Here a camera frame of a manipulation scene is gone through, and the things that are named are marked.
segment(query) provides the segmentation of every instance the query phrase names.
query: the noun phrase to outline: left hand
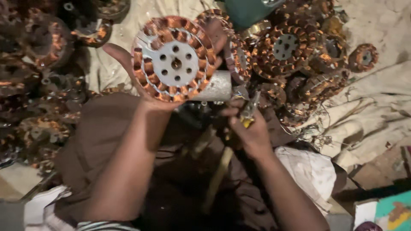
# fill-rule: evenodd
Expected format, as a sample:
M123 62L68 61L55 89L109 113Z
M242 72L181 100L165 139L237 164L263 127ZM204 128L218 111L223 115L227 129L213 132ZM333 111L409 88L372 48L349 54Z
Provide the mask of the left hand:
M205 28L206 33L210 37L214 51L218 54L224 47L227 42L227 35L223 31L223 27L219 20L215 19L212 20L207 27ZM115 45L113 43L107 43L103 47L103 50L109 54L111 57L115 58L127 71L130 78L134 79L134 71L133 71L133 59L132 56L127 50L124 48ZM219 67L222 63L222 58L217 57L216 60L216 67ZM154 107L155 109L160 110L173 110L174 108L181 105L183 102L163 102L157 99L152 98L147 92L145 92L142 87L138 84L135 85L137 88L138 93L142 97L143 102L146 102L147 105Z

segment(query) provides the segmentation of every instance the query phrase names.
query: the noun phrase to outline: white cloth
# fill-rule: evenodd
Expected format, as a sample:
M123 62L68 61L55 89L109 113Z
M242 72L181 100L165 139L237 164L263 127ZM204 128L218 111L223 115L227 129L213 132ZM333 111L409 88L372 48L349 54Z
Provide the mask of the white cloth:
M67 187L60 185L33 197L24 206L25 231L74 231L74 228L54 214L53 203L68 196Z
M332 205L331 196L337 175L331 158L322 154L278 147L274 151L297 185L313 200L326 215Z

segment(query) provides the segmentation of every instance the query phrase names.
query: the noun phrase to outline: right hand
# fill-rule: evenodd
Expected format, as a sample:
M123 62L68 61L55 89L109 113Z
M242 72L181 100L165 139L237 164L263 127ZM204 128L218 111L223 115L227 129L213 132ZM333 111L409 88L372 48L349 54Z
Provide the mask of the right hand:
M248 156L254 160L264 158L272 153L266 121L260 111L256 110L254 122L245 128L237 117L244 103L242 99L230 101L228 108L221 111L221 115L229 117L229 125L240 138Z

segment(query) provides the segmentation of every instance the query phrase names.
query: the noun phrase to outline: person's hand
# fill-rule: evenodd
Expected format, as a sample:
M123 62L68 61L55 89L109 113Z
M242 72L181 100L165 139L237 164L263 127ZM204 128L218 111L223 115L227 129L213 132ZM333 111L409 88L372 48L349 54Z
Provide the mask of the person's hand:
M259 110L254 112L254 122L245 128L237 117L245 101L235 99L228 103L228 107L221 111L222 116L229 117L231 129L240 138L244 151L252 159L261 159L272 153L267 124Z
M210 37L213 46L214 46L214 51L216 54L218 54L224 47L224 45L227 42L227 35L223 31L223 27L221 26L221 23L219 20L213 20L211 21L207 28L205 29L207 32L208 36ZM109 54L111 57L115 58L122 66L123 68L127 71L128 75L132 80L136 80L134 76L134 71L133 71L133 59L131 57L131 54L125 50L124 48L112 44L112 43L107 43L103 47L103 50ZM222 58L217 57L216 60L216 67L219 67L222 63ZM149 96L148 93L146 93L142 87L139 84L134 84L134 86L137 88L138 93L142 97L143 103L147 105L148 107L153 107L153 109L160 109L160 110L173 110L174 108L178 107L181 105L183 102L163 102L157 99L152 98Z

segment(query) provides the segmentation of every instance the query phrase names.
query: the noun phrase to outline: center hole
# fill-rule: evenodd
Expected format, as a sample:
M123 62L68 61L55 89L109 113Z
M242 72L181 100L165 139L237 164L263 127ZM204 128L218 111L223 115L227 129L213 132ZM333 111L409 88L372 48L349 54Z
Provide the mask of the center hole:
M180 69L182 66L181 60L179 60L178 58L175 58L172 62L171 62L171 67L174 70L178 70Z

